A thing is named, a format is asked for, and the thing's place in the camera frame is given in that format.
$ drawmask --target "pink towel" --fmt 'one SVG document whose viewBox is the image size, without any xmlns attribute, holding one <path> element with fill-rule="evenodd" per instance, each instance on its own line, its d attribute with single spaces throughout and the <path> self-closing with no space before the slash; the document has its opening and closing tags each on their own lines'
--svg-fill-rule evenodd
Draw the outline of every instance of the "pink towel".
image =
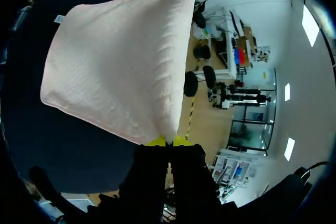
<svg viewBox="0 0 336 224">
<path fill-rule="evenodd" d="M 181 116 L 194 1 L 74 7 L 51 43 L 42 102 L 137 144 L 159 136 L 170 142 Z"/>
</svg>

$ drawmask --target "cable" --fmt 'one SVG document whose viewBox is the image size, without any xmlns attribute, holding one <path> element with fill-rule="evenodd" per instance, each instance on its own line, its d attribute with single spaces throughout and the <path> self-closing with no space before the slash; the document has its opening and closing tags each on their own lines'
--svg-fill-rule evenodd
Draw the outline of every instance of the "cable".
<svg viewBox="0 0 336 224">
<path fill-rule="evenodd" d="M 312 166 L 310 166 L 307 171 L 301 176 L 301 178 L 303 178 L 306 174 L 308 174 L 311 170 L 313 170 L 314 168 L 321 166 L 321 165 L 327 165 L 329 162 L 327 161 L 323 161 L 323 162 L 318 162 Z"/>
</svg>

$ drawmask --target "yellow black tape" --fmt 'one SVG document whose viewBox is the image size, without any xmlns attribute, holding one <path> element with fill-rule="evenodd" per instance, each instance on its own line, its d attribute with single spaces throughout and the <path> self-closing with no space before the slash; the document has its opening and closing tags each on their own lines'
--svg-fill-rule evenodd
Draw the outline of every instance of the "yellow black tape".
<svg viewBox="0 0 336 224">
<path fill-rule="evenodd" d="M 197 66 L 196 66 L 196 71 L 200 68 L 200 61 L 197 61 Z M 194 104 L 195 104 L 195 97 L 193 97 L 192 102 L 191 102 L 191 109 L 190 109 L 190 115 L 189 115 L 189 124 L 188 124 L 188 130 L 187 133 L 185 134 L 185 139 L 188 140 L 189 134 L 190 134 L 190 129 L 191 129 L 191 119 L 193 117 L 193 112 L 194 112 Z"/>
</svg>

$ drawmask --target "ceiling light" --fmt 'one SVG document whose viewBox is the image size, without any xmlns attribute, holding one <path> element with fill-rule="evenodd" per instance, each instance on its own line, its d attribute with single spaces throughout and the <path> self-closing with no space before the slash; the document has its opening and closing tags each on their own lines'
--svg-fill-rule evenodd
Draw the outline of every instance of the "ceiling light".
<svg viewBox="0 0 336 224">
<path fill-rule="evenodd" d="M 290 160 L 290 156 L 292 155 L 293 149 L 294 149 L 294 144 L 295 144 L 295 140 L 291 139 L 290 137 L 288 138 L 288 142 L 287 142 L 287 147 L 284 153 L 285 158 L 287 159 L 287 161 Z"/>
<path fill-rule="evenodd" d="M 307 34 L 311 47 L 313 47 L 320 28 L 305 5 L 303 6 L 302 26 Z"/>
<path fill-rule="evenodd" d="M 290 85 L 287 84 L 285 86 L 285 102 L 290 99 Z"/>
</svg>

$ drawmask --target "white wall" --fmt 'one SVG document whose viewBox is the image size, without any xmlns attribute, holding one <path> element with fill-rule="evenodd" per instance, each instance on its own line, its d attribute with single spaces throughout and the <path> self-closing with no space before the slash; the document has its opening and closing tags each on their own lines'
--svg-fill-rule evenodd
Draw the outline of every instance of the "white wall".
<svg viewBox="0 0 336 224">
<path fill-rule="evenodd" d="M 213 16 L 210 20 L 220 24 L 225 18 L 230 18 L 214 17 L 223 14 L 223 7 L 234 9 L 244 23 L 251 26 L 259 46 L 271 46 L 270 61 L 255 63 L 255 67 L 274 67 L 284 53 L 287 41 L 290 0 L 209 0 L 204 15 Z"/>
<path fill-rule="evenodd" d="M 306 5 L 314 14 L 313 0 Z M 321 33 L 314 47 L 310 46 L 302 27 L 303 2 L 293 0 L 286 53 L 277 67 L 278 98 L 276 128 L 269 157 L 248 189 L 239 189 L 229 200 L 244 205 L 255 199 L 269 184 L 270 188 L 297 168 L 329 159 L 336 134 L 336 89 L 331 60 Z M 284 88 L 290 83 L 290 100 L 284 101 Z M 288 138 L 295 146 L 290 161 L 284 157 Z M 311 172 L 309 182 L 315 183 L 324 167 Z"/>
</svg>

